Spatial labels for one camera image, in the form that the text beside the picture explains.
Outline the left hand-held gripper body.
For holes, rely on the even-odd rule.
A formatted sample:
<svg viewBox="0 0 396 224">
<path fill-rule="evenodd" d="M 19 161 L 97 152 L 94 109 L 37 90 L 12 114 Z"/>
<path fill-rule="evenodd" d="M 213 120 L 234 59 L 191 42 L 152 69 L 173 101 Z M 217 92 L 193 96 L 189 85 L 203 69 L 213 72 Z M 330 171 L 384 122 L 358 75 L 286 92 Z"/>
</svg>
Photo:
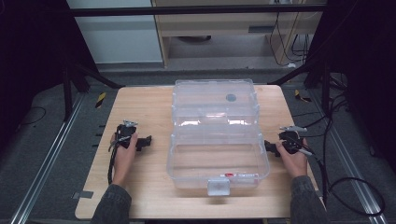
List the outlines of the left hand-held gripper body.
<svg viewBox="0 0 396 224">
<path fill-rule="evenodd" d="M 114 134 L 114 140 L 110 143 L 108 150 L 115 149 L 118 146 L 128 148 L 130 145 L 131 137 L 136 131 L 137 122 L 124 120 L 122 124 L 117 127 Z"/>
</svg>

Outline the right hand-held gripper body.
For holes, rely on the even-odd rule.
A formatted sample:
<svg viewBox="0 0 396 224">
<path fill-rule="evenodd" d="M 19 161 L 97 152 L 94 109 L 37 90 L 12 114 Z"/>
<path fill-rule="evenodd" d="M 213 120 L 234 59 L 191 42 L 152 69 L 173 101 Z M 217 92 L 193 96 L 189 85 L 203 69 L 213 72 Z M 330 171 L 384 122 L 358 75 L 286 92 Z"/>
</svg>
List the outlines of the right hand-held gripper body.
<svg viewBox="0 0 396 224">
<path fill-rule="evenodd" d="M 295 154 L 302 152 L 305 156 L 312 156 L 312 150 L 304 143 L 300 137 L 299 132 L 306 132 L 307 129 L 298 126 L 280 127 L 281 133 L 278 135 L 282 141 L 282 146 L 289 152 Z"/>
</svg>

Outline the clear plastic storage box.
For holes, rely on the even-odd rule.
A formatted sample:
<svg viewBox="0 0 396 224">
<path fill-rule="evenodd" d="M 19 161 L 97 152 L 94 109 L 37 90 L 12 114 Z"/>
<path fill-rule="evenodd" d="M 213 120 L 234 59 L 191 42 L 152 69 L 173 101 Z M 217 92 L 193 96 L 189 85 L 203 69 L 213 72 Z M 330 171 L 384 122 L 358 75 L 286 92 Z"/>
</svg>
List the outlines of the clear plastic storage box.
<svg viewBox="0 0 396 224">
<path fill-rule="evenodd" d="M 209 196 L 258 187 L 270 173 L 259 116 L 250 79 L 177 81 L 166 166 L 174 185 Z"/>
</svg>

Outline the person's left hand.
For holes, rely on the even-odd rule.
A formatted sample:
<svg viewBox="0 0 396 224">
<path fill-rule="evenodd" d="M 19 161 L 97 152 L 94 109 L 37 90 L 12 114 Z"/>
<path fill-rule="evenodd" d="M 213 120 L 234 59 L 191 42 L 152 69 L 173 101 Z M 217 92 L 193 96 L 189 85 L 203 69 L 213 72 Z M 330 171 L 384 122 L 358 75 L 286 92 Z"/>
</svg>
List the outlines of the person's left hand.
<svg viewBox="0 0 396 224">
<path fill-rule="evenodd" d="M 132 170 L 137 138 L 138 138 L 138 134 L 133 133 L 130 138 L 130 145 L 127 148 L 123 146 L 117 147 L 112 183 L 124 189 L 127 188 L 129 175 Z"/>
</svg>

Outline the person's right hand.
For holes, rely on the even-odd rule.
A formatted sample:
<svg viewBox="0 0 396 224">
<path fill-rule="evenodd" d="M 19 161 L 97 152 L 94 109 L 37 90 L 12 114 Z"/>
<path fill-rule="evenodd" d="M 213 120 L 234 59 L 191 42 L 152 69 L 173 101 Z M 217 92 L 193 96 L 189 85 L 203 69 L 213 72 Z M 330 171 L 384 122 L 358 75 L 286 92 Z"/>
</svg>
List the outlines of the person's right hand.
<svg viewBox="0 0 396 224">
<path fill-rule="evenodd" d="M 289 154 L 280 142 L 276 142 L 276 149 L 291 178 L 307 175 L 307 157 L 304 153 Z"/>
</svg>

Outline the black metal stand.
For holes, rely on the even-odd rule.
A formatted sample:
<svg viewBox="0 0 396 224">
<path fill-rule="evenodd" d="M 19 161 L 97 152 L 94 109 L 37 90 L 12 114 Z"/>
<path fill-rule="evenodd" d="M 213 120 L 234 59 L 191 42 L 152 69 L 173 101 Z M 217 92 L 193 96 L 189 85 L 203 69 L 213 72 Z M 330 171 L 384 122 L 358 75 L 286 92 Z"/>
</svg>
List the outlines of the black metal stand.
<svg viewBox="0 0 396 224">
<path fill-rule="evenodd" d="M 285 76 L 269 82 L 269 85 L 281 86 L 287 81 L 299 76 L 302 73 L 307 73 L 304 81 L 304 86 L 308 89 L 316 87 L 321 83 L 321 109 L 326 114 L 330 114 L 330 66 L 326 61 L 322 60 L 308 60 L 304 65 L 292 70 Z"/>
<path fill-rule="evenodd" d="M 87 92 L 90 89 L 90 85 L 85 76 L 92 77 L 112 89 L 123 88 L 123 85 L 117 84 L 103 77 L 98 72 L 94 72 L 93 70 L 79 63 L 64 64 L 62 66 L 62 78 L 64 86 L 64 121 L 67 121 L 71 118 L 73 111 L 71 84 L 74 84 L 79 92 Z"/>
</svg>

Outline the grey tape patch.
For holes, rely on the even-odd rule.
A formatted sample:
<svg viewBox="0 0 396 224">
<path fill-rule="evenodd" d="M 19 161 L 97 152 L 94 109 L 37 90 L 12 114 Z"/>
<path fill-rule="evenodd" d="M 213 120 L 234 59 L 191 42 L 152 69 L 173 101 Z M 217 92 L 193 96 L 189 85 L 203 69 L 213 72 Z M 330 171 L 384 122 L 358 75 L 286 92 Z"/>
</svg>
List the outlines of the grey tape patch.
<svg viewBox="0 0 396 224">
<path fill-rule="evenodd" d="M 93 195 L 92 191 L 86 191 L 86 190 L 81 190 L 81 191 L 76 191 L 73 193 L 72 198 L 75 200 L 78 200 L 80 198 L 86 198 L 90 199 Z"/>
</svg>

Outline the white cabinet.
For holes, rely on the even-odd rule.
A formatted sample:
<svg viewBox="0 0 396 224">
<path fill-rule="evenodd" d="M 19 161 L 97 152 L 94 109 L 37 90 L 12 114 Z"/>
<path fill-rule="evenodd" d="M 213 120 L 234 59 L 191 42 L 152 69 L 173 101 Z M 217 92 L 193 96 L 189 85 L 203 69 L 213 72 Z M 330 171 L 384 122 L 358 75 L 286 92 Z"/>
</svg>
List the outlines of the white cabinet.
<svg viewBox="0 0 396 224">
<path fill-rule="evenodd" d="M 151 7 L 150 0 L 66 0 L 71 9 Z M 161 63 L 154 17 L 78 17 L 78 27 L 97 64 Z"/>
</svg>

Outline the dark curtain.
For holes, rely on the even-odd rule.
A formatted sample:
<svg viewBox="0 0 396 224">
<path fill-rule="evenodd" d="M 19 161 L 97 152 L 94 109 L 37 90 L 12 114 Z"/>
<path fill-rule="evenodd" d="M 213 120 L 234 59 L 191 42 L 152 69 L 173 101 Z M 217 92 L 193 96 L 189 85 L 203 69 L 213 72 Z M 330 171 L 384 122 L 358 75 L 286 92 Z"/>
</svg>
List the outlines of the dark curtain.
<svg viewBox="0 0 396 224">
<path fill-rule="evenodd" d="M 396 174 L 396 0 L 327 0 L 309 56 L 346 75 L 356 113 Z"/>
<path fill-rule="evenodd" d="M 62 82 L 62 65 L 40 17 L 68 8 L 66 0 L 0 0 L 0 152 L 33 98 Z"/>
</svg>

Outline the light wooden desk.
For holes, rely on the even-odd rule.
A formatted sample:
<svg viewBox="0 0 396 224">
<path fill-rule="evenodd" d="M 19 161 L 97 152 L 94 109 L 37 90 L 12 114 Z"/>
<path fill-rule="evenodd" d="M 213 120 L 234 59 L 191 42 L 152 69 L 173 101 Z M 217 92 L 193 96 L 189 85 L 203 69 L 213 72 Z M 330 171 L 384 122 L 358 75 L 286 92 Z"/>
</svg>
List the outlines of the light wooden desk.
<svg viewBox="0 0 396 224">
<path fill-rule="evenodd" d="M 327 0 L 150 0 L 155 7 L 227 6 L 227 5 L 301 5 L 325 4 Z M 291 60 L 289 51 L 297 35 L 316 32 L 322 13 L 272 12 L 157 15 L 159 37 L 199 35 L 264 34 L 277 63 Z"/>
</svg>

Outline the aluminium floor rail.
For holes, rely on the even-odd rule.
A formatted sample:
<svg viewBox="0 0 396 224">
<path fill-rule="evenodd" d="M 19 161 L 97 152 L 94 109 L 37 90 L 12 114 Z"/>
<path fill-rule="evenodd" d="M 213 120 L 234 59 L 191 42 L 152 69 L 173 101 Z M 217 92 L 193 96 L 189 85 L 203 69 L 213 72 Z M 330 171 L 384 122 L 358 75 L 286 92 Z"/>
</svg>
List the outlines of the aluminium floor rail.
<svg viewBox="0 0 396 224">
<path fill-rule="evenodd" d="M 45 159 L 43 160 L 35 178 L 26 192 L 23 200 L 18 206 L 17 210 L 13 214 L 9 224 L 25 224 L 28 217 L 31 214 L 32 209 L 35 206 L 37 198 L 41 193 L 48 176 L 52 170 L 54 163 L 56 162 L 59 153 L 62 150 L 64 142 L 69 135 L 71 128 L 78 116 L 81 109 L 82 102 L 85 98 L 83 93 L 78 93 L 75 102 L 72 104 L 72 110 L 69 117 L 63 122 L 59 132 L 57 133 L 55 139 L 53 140 L 49 152 L 47 153 Z"/>
<path fill-rule="evenodd" d="M 356 163 L 352 160 L 350 154 L 348 153 L 347 147 L 344 144 L 339 132 L 333 125 L 333 112 L 340 106 L 345 105 L 347 100 L 340 100 L 342 95 L 335 96 L 330 100 L 330 114 L 326 115 L 321 109 L 321 94 L 318 94 L 316 91 L 312 90 L 309 90 L 308 92 L 312 97 L 312 101 L 318 108 L 319 114 L 325 118 L 324 123 L 326 124 L 326 129 L 323 139 L 322 161 L 326 162 L 326 144 L 327 140 L 330 139 L 334 151 L 337 153 L 338 158 L 346 172 L 346 177 L 342 177 L 333 183 L 330 183 L 325 177 L 322 178 L 322 192 L 324 193 L 323 200 L 326 201 L 328 195 L 332 193 L 331 187 L 334 187 L 344 181 L 350 181 L 357 194 L 357 197 L 361 202 L 361 206 L 363 208 L 362 214 L 367 216 L 372 224 L 388 224 L 388 221 L 383 214 L 386 208 L 385 199 L 375 187 L 373 187 L 363 178 Z"/>
</svg>

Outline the black horizontal frame bar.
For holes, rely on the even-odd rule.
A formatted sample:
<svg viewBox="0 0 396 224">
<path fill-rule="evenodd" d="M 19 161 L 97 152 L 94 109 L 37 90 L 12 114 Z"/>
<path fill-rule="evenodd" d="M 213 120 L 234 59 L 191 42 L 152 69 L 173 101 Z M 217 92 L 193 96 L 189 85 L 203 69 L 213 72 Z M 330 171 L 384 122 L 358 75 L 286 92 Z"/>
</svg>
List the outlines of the black horizontal frame bar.
<svg viewBox="0 0 396 224">
<path fill-rule="evenodd" d="M 145 16 L 145 15 L 190 15 L 227 13 L 272 13 L 272 12 L 317 12 L 325 11 L 326 4 L 301 5 L 229 5 L 229 6 L 186 6 L 186 7 L 116 7 L 78 8 L 64 11 L 73 17 L 100 16 Z"/>
</svg>

